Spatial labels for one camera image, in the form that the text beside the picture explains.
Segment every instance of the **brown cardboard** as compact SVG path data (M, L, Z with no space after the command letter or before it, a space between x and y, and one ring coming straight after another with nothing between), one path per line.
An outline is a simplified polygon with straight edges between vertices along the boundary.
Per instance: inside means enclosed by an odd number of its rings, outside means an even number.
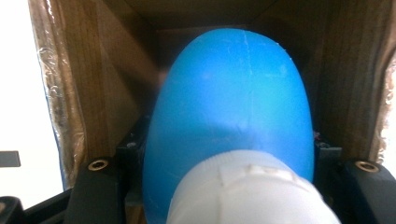
M77 96L68 102L81 111L80 119L70 117L67 124L85 128L79 129L85 136L83 150L64 146L70 155L111 156L137 118L152 109L183 48L205 31L237 27L267 35L286 49L305 84L314 128L342 147L345 159L376 160L383 80L396 49L392 0L30 2L47 10L47 16L32 13L39 18L33 21L37 30L48 29L40 20L57 12L53 26L61 33L49 30L50 37L55 47L64 40ZM37 33L37 39L43 38ZM73 133L62 134L73 138ZM63 159L74 165L83 161Z

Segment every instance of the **brass grommet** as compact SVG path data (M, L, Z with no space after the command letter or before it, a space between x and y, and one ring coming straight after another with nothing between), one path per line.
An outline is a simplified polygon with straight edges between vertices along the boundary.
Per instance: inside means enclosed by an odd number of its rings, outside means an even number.
M91 162L91 164L88 166L88 169L90 171L100 171L102 169L105 169L107 166L108 166L107 160L96 160Z
M369 173L377 173L379 171L378 167L376 167L375 165L372 165L370 162L368 161L356 161L355 165L365 171L365 172L369 172Z

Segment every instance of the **white nozzle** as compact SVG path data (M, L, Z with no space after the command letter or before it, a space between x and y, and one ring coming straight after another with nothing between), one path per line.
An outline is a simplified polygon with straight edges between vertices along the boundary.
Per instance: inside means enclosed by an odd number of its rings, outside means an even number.
M272 155L221 153L177 186L168 224L340 223L311 183Z

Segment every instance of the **white wall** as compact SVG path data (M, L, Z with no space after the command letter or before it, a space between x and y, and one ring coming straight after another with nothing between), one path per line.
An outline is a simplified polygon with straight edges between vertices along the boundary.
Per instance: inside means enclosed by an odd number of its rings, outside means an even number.
M18 150L19 168L0 168L0 197L24 208L63 191L27 0L0 2L0 151Z

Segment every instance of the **clear plastic tape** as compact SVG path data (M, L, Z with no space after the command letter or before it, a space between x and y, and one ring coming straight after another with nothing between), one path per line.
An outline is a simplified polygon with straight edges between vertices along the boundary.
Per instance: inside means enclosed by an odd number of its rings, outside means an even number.
M382 163L386 156L387 148L392 148L391 137L396 132L396 99L394 98L394 84L396 81L396 51L389 62L389 66L385 73L385 84L383 92L383 103L380 108L379 118L382 125L379 127L379 150L377 162Z
M62 11L59 3L52 0L30 0L29 7L64 186L71 188L87 153L82 112L65 45Z

